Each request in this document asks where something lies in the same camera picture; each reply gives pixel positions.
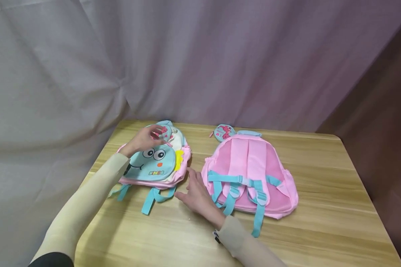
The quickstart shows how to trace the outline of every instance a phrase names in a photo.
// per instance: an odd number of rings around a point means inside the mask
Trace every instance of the beige sleeve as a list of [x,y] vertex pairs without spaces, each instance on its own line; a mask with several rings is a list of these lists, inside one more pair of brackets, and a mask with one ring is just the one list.
[[32,261],[50,252],[64,253],[74,261],[80,236],[101,208],[110,190],[122,177],[128,164],[127,157],[114,154],[74,193],[49,226]]
[[227,216],[221,230],[217,233],[220,242],[245,267],[286,267],[268,247],[248,233],[232,216]]

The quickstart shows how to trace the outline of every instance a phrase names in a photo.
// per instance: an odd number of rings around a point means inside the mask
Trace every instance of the brown wall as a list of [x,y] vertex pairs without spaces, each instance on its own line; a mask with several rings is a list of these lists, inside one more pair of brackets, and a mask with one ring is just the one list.
[[318,132],[342,139],[401,257],[401,29]]

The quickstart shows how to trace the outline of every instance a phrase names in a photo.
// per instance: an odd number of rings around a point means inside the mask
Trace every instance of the blue cartoon face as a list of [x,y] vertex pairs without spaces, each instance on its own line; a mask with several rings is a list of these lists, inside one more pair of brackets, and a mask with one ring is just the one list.
[[135,153],[125,177],[143,181],[161,181],[175,169],[175,151],[167,146],[157,146]]

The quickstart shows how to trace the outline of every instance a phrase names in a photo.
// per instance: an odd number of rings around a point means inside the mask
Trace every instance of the wooden table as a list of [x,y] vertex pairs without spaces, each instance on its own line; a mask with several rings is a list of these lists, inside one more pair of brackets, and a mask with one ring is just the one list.
[[[122,121],[85,178],[151,121]],[[218,145],[215,126],[175,123],[192,148],[191,167]],[[400,267],[401,261],[339,138],[255,129],[276,149],[296,181],[299,206],[287,217],[265,217],[260,240],[288,266]],[[186,191],[187,181],[177,190]],[[149,188],[130,188],[123,202],[105,201],[83,234],[76,266],[241,266],[215,242],[213,228],[173,198],[141,213]],[[235,212],[251,231],[253,215]]]

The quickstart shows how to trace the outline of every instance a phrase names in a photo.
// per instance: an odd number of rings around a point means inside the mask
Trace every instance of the strap buckle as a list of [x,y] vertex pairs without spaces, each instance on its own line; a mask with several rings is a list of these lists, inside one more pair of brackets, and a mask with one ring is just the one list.
[[248,178],[245,178],[245,177],[243,177],[242,175],[239,175],[238,182],[239,182],[241,185],[246,185],[246,186],[248,186],[248,187],[253,187],[253,180],[248,179]]
[[234,198],[238,198],[240,192],[239,192],[239,189],[237,189],[237,188],[235,188],[235,187],[233,187],[233,186],[230,186],[229,194],[230,194],[232,197],[234,197]]
[[260,206],[265,206],[267,203],[267,196],[264,192],[262,191],[257,191],[257,196],[256,196],[257,204]]

